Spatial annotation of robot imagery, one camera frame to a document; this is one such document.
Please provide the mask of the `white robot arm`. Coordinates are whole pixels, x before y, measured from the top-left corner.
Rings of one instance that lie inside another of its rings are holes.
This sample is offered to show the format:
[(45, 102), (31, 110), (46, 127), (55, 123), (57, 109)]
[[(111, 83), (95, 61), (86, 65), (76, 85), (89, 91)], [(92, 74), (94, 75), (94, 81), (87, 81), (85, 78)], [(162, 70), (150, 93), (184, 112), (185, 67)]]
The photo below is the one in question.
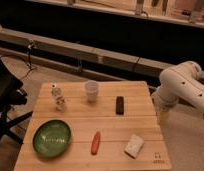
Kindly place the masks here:
[(160, 85), (152, 93), (158, 123), (168, 118), (168, 111), (183, 99), (204, 114), (204, 85), (199, 82), (202, 74), (200, 65), (186, 61), (164, 69)]

